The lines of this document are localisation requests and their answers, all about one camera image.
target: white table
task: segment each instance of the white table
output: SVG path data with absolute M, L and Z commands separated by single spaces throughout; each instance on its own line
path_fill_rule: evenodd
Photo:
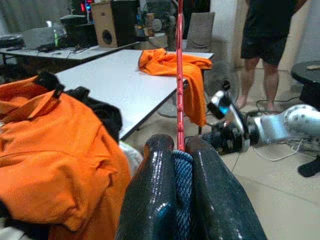
M 133 47 L 139 42 L 130 43 L 128 45 L 120 47 L 102 47 L 102 46 L 92 46 L 88 49 L 76 50 L 75 47 L 63 48 L 60 50 L 54 50 L 50 52 L 40 52 L 38 50 L 32 49 L 19 49 L 8 51 L 9 48 L 0 48 L 0 54 L 3 55 L 4 63 L 6 61 L 6 55 L 10 56 L 22 56 L 22 57 L 35 57 L 35 58 L 47 58 L 47 59 L 60 59 L 60 60 L 71 60 L 78 62 L 86 62 L 98 57 L 102 57 L 119 50 Z
M 141 50 L 121 50 L 56 74 L 65 90 L 83 86 L 90 89 L 90 97 L 119 108 L 123 122 L 119 137 L 122 140 L 177 88 L 174 76 L 152 76 L 139 71 L 141 53 Z M 189 54 L 207 59 L 213 56 L 213 53 Z

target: black shorts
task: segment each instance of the black shorts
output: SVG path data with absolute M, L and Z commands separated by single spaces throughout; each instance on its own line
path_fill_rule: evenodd
M 285 51 L 287 36 L 243 36 L 241 58 L 262 58 L 267 64 L 278 66 Z

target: red stick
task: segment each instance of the red stick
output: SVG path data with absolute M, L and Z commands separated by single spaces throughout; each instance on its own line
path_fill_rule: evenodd
M 182 67 L 182 35 L 183 35 L 183 5 L 184 0 L 178 0 L 178 19 L 176 31 L 176 56 L 177 56 L 177 149 L 185 151 L 185 123 L 184 123 L 184 79 Z

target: speaker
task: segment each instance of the speaker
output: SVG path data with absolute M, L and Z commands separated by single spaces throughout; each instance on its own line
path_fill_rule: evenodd
M 64 27 L 67 34 L 67 41 L 70 46 L 87 48 L 98 44 L 95 26 L 93 24 L 64 25 Z
M 136 41 L 137 7 L 137 0 L 108 0 L 91 5 L 99 46 L 116 48 Z

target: cable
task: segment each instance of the cable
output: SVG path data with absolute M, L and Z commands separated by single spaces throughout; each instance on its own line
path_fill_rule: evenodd
M 286 158 L 288 158 L 288 157 L 291 157 L 291 156 L 297 154 L 297 153 L 299 152 L 299 148 L 300 148 L 302 142 L 303 142 L 303 140 L 300 141 L 298 147 L 296 148 L 296 150 L 295 150 L 293 153 L 290 153 L 289 155 L 286 155 L 286 156 L 283 156 L 283 157 L 279 157 L 279 158 L 276 158 L 276 159 L 271 159 L 271 158 L 265 157 L 265 156 L 263 156 L 260 152 L 258 152 L 255 147 L 252 147 L 252 148 L 253 148 L 253 150 L 256 152 L 256 154 L 258 154 L 261 158 L 266 159 L 266 160 L 268 160 L 268 161 L 277 162 L 277 161 L 286 159 Z
M 90 47 L 86 47 L 86 48 L 83 48 L 83 49 L 75 49 L 75 50 L 71 50 L 68 52 L 68 55 L 66 56 L 65 59 L 68 59 L 70 57 L 71 54 L 81 54 L 83 53 L 84 51 L 88 50 Z
M 300 98 L 299 96 L 294 96 L 294 97 L 292 97 L 292 98 L 290 98 L 290 99 L 288 99 L 288 100 L 275 100 L 274 102 L 275 102 L 275 103 L 287 103 L 287 102 L 292 101 L 293 99 L 299 99 L 299 98 Z M 255 102 L 255 106 L 256 106 L 256 108 L 257 108 L 258 110 L 260 110 L 260 108 L 259 108 L 259 103 L 262 103 L 262 102 L 268 102 L 268 100 L 264 99 L 264 100 L 258 100 L 258 101 L 256 101 L 256 102 Z
M 315 152 L 311 152 L 315 155 L 311 155 L 311 154 L 306 154 L 305 153 L 306 151 L 302 151 L 302 152 L 298 152 L 298 154 L 302 155 L 302 156 L 305 156 L 305 157 L 308 157 L 308 158 L 312 158 L 312 159 L 315 159 L 317 157 L 317 154 Z

